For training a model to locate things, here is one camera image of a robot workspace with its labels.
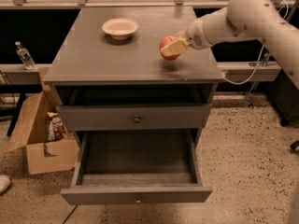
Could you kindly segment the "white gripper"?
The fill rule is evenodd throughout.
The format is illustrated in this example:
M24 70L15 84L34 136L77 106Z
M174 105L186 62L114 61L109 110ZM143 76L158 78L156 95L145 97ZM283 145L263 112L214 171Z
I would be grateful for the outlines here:
M187 51L189 44L198 50L210 48L213 46L211 35L207 18L201 17L190 23L185 32L181 30L175 36L164 37L160 42L160 53L163 57L178 57Z

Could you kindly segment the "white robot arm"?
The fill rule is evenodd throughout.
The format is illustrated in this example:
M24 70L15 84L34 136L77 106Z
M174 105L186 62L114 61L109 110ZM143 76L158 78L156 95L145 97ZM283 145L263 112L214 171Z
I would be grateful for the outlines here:
M195 21L210 45L258 39L293 82L298 80L298 30L270 0L229 0L226 8ZM180 207L176 224L299 224L298 153L289 142L295 126L281 128L273 112L217 108L198 155L215 188L204 205Z

